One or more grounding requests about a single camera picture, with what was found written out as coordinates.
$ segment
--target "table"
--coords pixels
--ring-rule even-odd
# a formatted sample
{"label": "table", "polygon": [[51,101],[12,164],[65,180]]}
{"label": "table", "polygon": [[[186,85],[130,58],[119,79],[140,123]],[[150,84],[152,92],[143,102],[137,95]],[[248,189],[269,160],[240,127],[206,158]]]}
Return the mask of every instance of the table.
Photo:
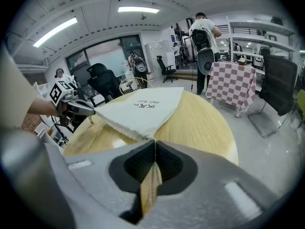
{"label": "table", "polygon": [[237,108],[236,117],[246,112],[255,98],[255,68],[229,62],[214,62],[206,98],[224,101]]}
{"label": "table", "polygon": [[[112,101],[124,101],[133,93]],[[86,119],[71,136],[64,156],[96,153],[136,143],[108,126],[94,115]],[[238,164],[237,148],[231,129],[223,116],[203,98],[184,91],[178,108],[155,135],[156,140],[168,141],[214,153]]]}

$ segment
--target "white ceiling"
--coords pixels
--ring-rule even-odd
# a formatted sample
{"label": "white ceiling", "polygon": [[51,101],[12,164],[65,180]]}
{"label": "white ceiling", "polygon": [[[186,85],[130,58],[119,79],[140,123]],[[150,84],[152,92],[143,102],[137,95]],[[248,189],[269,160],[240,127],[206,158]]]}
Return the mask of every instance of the white ceiling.
{"label": "white ceiling", "polygon": [[[118,13],[119,6],[158,8],[157,14]],[[202,11],[207,15],[238,10],[280,13],[273,0],[27,0],[8,31],[8,48],[19,63],[49,61],[68,49],[110,33],[160,30]],[[61,23],[76,17],[39,48],[34,42]]]}

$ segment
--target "tile floor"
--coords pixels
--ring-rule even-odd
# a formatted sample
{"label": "tile floor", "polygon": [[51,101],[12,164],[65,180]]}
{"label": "tile floor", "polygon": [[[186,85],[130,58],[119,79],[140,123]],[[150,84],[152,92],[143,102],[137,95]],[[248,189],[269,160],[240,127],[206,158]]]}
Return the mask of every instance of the tile floor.
{"label": "tile floor", "polygon": [[[181,79],[174,80],[173,83],[170,81],[152,82],[154,87],[182,86],[186,91],[191,91],[191,84],[191,81]],[[193,82],[193,92],[196,92],[196,82]],[[264,101],[256,96],[248,113],[260,110],[263,104]],[[276,134],[263,139],[249,121],[248,113],[242,113],[239,118],[236,118],[234,115],[236,110],[233,107],[217,100],[213,105],[226,119],[233,132],[238,150],[239,166],[263,182],[278,197],[291,190],[303,171],[303,161],[305,160],[305,132],[301,127],[298,129],[297,135],[293,128],[293,123],[294,126],[297,126],[295,124],[298,121],[297,114],[290,114]],[[279,117],[269,105],[258,117],[257,123],[267,126],[269,131],[275,128],[278,121],[282,122],[285,118],[285,116]]]}

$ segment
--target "red and white checkered cloth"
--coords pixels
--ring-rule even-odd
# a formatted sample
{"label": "red and white checkered cloth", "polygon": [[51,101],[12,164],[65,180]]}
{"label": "red and white checkered cloth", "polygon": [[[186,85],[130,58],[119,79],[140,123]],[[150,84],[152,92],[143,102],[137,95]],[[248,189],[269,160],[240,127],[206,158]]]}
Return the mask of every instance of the red and white checkered cloth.
{"label": "red and white checkered cloth", "polygon": [[238,109],[236,117],[241,112],[246,112],[253,104],[256,86],[255,68],[236,63],[214,62],[210,74],[206,98],[225,101],[235,106]]}

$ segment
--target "table covered with tablecloth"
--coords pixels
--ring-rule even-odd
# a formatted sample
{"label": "table covered with tablecloth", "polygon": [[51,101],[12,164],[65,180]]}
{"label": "table covered with tablecloth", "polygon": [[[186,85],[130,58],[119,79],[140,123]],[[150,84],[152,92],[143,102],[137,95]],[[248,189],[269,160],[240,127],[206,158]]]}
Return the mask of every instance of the table covered with tablecloth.
{"label": "table covered with tablecloth", "polygon": [[206,98],[225,101],[237,108],[236,117],[254,102],[256,72],[252,66],[214,62]]}

